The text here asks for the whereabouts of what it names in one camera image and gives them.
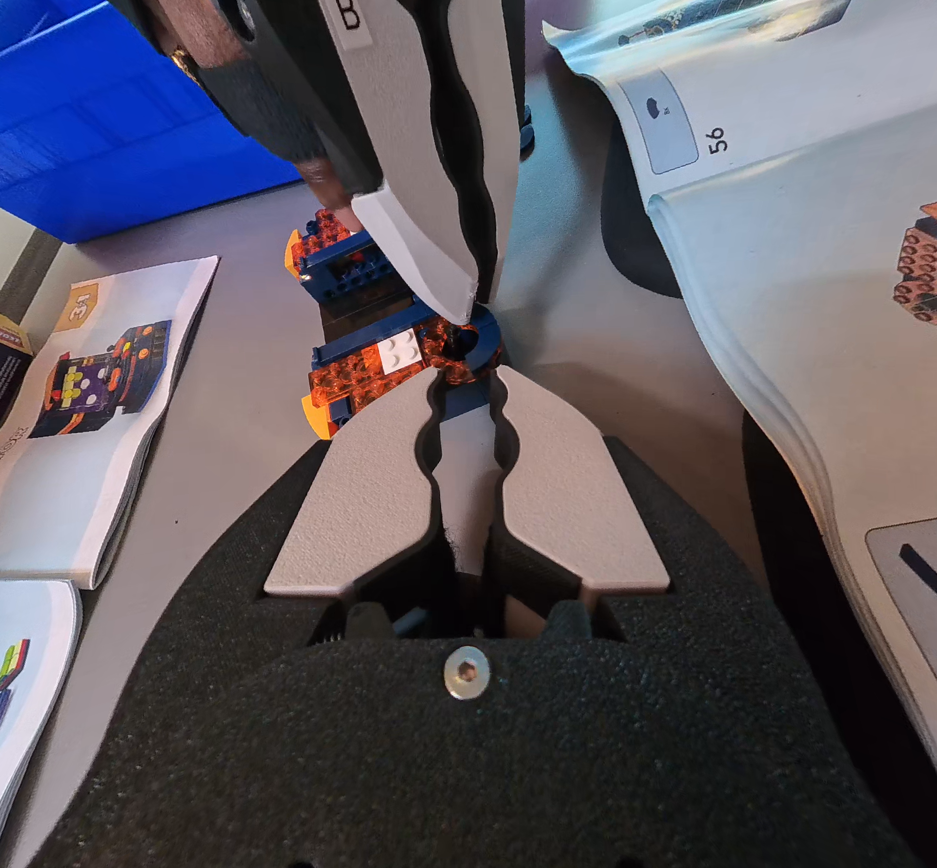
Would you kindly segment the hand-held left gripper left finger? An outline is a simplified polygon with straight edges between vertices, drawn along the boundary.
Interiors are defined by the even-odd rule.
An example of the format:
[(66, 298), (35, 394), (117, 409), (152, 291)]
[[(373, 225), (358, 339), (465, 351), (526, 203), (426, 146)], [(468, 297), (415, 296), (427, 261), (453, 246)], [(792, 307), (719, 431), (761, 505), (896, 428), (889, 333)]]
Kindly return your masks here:
[(264, 593), (342, 597), (416, 556), (441, 530), (441, 372), (428, 368), (352, 417), (334, 438)]

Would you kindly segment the closed booklet, purple arcade picture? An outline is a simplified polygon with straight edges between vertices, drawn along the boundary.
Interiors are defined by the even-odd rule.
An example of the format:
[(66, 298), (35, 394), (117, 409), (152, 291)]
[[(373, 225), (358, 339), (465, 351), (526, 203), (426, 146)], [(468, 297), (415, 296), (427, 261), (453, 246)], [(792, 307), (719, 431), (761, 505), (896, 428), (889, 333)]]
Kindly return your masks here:
[(71, 285), (2, 426), (2, 579), (107, 575), (218, 263)]

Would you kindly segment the open instruction booklet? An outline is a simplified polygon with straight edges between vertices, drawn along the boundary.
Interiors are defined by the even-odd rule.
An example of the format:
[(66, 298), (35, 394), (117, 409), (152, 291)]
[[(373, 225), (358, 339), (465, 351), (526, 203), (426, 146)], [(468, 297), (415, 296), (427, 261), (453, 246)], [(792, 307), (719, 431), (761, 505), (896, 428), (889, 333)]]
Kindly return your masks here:
[(935, 759), (936, 0), (655, 0), (545, 40), (610, 101), (694, 325)]

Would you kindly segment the toy set cardboard box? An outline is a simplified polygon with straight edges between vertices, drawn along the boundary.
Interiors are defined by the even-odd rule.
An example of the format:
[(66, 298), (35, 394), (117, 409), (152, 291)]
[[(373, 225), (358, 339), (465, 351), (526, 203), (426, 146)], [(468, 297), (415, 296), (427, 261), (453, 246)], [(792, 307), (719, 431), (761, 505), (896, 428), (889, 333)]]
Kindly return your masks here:
[(1, 404), (3, 424), (13, 406), (34, 353), (25, 330), (1, 315)]

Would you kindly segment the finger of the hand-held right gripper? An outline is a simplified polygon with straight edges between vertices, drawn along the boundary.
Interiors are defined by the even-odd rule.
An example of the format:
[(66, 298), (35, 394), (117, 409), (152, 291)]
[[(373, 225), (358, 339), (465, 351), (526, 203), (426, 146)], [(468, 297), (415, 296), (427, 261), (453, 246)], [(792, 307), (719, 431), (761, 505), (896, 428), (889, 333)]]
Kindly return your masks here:
[(382, 171), (377, 190), (353, 197), (353, 211), (421, 300), (466, 323), (478, 268), (439, 159), (416, 22), (396, 0), (319, 3)]
[(475, 265), (475, 300), (498, 291), (517, 190), (520, 126), (501, 0), (450, 0), (450, 121), (461, 227)]

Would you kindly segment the closed booklet, yellow blocks picture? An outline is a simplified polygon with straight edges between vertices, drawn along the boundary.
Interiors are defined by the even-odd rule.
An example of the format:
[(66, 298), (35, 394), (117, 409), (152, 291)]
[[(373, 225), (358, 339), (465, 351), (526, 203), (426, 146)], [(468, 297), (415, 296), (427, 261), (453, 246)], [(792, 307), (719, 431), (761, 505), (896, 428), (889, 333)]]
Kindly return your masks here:
[(1, 582), (1, 826), (67, 679), (81, 599), (64, 580)]

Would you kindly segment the black round disc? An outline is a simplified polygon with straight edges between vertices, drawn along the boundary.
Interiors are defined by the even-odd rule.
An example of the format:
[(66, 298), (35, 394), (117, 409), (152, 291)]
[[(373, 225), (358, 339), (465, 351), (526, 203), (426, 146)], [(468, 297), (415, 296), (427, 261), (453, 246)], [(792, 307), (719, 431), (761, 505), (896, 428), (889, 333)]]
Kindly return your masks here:
[(615, 269), (634, 285), (682, 298), (672, 266), (654, 229), (638, 187), (620, 124), (612, 126), (601, 200), (601, 231)]

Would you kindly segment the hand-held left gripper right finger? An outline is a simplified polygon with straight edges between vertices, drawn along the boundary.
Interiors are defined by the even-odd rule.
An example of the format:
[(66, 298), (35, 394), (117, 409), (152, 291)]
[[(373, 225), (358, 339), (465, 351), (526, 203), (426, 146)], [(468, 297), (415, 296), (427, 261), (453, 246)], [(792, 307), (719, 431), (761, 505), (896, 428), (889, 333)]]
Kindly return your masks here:
[(490, 583), (523, 604), (666, 591), (670, 577), (600, 430), (516, 370), (494, 377), (502, 475)]

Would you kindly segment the blue and orange brick model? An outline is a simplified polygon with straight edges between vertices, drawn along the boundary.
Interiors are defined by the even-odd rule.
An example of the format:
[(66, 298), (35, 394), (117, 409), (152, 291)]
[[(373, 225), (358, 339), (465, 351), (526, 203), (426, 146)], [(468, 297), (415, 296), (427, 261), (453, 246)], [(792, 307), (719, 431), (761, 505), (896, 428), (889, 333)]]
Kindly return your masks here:
[(505, 349), (485, 306), (475, 305), (467, 323), (447, 321), (409, 288), (367, 231), (351, 232), (326, 208), (291, 234), (285, 266), (321, 312), (325, 342), (312, 349), (303, 407), (322, 440), (428, 368), (444, 380), (444, 419), (487, 404), (489, 377)]

